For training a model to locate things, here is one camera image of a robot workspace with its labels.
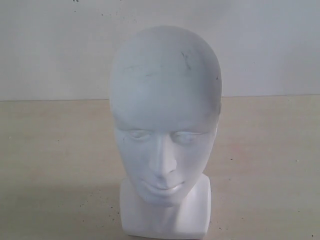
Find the white mannequin head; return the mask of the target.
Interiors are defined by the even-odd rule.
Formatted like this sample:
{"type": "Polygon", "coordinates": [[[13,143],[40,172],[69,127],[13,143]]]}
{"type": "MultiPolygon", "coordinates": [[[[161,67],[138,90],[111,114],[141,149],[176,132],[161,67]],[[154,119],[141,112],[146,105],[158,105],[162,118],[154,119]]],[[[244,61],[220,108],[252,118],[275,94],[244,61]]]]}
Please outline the white mannequin head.
{"type": "Polygon", "coordinates": [[[117,52],[109,79],[114,136],[126,178],[119,191],[130,236],[200,240],[209,228],[204,174],[221,113],[217,56],[197,34],[155,26],[117,52]]]}

